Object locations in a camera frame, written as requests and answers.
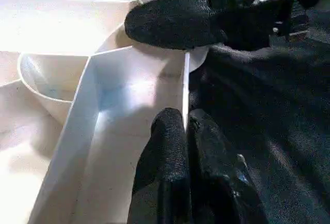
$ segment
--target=round cup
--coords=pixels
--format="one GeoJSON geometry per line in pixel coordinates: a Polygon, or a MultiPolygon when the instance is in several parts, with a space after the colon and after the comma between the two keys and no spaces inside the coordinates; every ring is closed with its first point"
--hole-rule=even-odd
{"type": "Polygon", "coordinates": [[[84,56],[21,54],[18,73],[41,105],[64,124],[87,59],[84,56]]]}

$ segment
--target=gloved hand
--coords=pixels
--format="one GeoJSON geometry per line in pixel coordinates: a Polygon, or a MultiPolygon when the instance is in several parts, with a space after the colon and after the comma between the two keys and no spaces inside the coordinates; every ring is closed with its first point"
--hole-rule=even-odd
{"type": "Polygon", "coordinates": [[[136,168],[128,223],[268,223],[242,156],[203,110],[189,139],[176,109],[155,118],[136,168]]]}
{"type": "Polygon", "coordinates": [[[287,0],[153,0],[127,16],[127,35],[171,49],[216,43],[255,50],[269,46],[268,35],[287,0]]]}

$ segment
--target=white plastic tray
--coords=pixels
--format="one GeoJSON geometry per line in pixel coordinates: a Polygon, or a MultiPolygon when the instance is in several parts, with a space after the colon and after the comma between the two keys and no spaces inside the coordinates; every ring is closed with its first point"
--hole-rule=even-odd
{"type": "Polygon", "coordinates": [[[188,115],[189,54],[136,44],[92,56],[30,224],[126,223],[156,114],[188,115]]]}
{"type": "MultiPolygon", "coordinates": [[[[0,223],[28,222],[62,130],[50,115],[60,113],[60,105],[49,112],[44,108],[57,100],[45,95],[48,103],[41,105],[44,96],[38,101],[33,88],[20,80],[20,53],[40,60],[50,54],[87,58],[128,46],[122,23],[135,5],[125,0],[0,0],[0,223]]],[[[65,105],[68,109],[71,102],[65,105]]]]}

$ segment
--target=hand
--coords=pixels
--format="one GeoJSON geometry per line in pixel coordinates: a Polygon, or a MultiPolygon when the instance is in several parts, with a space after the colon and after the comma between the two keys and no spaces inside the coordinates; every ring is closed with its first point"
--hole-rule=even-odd
{"type": "Polygon", "coordinates": [[[126,17],[128,36],[150,45],[191,49],[216,43],[253,50],[268,35],[286,0],[153,0],[126,17]]]}

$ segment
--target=white plastic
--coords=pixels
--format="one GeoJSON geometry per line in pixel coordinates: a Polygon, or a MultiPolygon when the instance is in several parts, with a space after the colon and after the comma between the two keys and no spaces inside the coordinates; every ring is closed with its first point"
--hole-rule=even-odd
{"type": "Polygon", "coordinates": [[[135,5],[129,0],[0,0],[0,50],[90,56],[135,5]]]}
{"type": "Polygon", "coordinates": [[[0,87],[0,223],[27,223],[62,126],[20,80],[0,87]]]}
{"type": "Polygon", "coordinates": [[[18,72],[27,88],[64,124],[87,57],[21,54],[18,72]]]}
{"type": "Polygon", "coordinates": [[[0,86],[19,79],[17,74],[17,59],[19,53],[0,51],[0,86]]]}
{"type": "Polygon", "coordinates": [[[188,116],[189,55],[136,44],[91,57],[29,224],[125,223],[156,114],[188,116]]]}

